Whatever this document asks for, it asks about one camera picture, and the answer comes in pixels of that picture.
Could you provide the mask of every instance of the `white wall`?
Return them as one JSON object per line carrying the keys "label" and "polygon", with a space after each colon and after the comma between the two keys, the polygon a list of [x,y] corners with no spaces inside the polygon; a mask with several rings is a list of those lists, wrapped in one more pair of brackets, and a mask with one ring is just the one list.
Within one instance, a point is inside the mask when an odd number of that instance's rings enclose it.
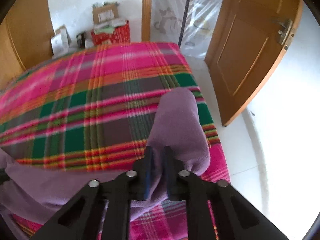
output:
{"label": "white wall", "polygon": [[290,240],[320,211],[320,27],[303,9],[291,46],[248,106],[266,162],[268,218]]}
{"label": "white wall", "polygon": [[119,15],[130,22],[131,41],[141,41],[142,0],[48,0],[54,30],[65,25],[73,41],[76,35],[92,29],[92,4],[118,1]]}

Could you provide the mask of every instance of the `plaid bedspread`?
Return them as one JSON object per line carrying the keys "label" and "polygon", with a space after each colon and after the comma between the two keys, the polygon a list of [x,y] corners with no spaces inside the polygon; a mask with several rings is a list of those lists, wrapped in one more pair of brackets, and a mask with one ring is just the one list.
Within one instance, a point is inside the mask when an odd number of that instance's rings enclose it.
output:
{"label": "plaid bedspread", "polygon": [[[159,100],[175,87],[194,94],[211,164],[202,178],[229,180],[209,109],[173,43],[102,45],[39,65],[0,97],[0,147],[21,164],[98,171],[143,157]],[[185,203],[164,201],[130,225],[130,237],[175,239]],[[30,235],[40,225],[14,219]]]}

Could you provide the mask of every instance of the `red bag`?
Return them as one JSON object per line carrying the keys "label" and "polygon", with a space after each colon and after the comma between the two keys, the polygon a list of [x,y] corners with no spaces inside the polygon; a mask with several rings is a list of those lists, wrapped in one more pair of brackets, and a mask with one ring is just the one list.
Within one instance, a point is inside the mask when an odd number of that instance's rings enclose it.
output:
{"label": "red bag", "polygon": [[94,34],[94,30],[91,31],[92,41],[95,46],[101,44],[115,44],[130,42],[130,26],[129,21],[126,25],[119,26],[115,28],[115,31],[112,34],[100,33]]}

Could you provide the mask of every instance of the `pile of items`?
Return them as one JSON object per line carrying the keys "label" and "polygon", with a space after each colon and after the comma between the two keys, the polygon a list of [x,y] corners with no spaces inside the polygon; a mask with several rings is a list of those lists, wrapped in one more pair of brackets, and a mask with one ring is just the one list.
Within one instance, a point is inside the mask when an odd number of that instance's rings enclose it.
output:
{"label": "pile of items", "polygon": [[102,44],[130,42],[129,21],[119,17],[117,2],[95,3],[92,6],[93,29],[77,35],[77,48],[70,47],[71,39],[63,25],[51,38],[53,59]]}

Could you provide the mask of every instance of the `wooden wardrobe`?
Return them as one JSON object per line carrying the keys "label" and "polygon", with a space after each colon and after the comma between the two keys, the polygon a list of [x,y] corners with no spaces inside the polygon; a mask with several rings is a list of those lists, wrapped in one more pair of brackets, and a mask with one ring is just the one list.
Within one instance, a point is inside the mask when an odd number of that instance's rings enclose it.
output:
{"label": "wooden wardrobe", "polygon": [[16,0],[0,25],[0,90],[52,57],[48,0]]}

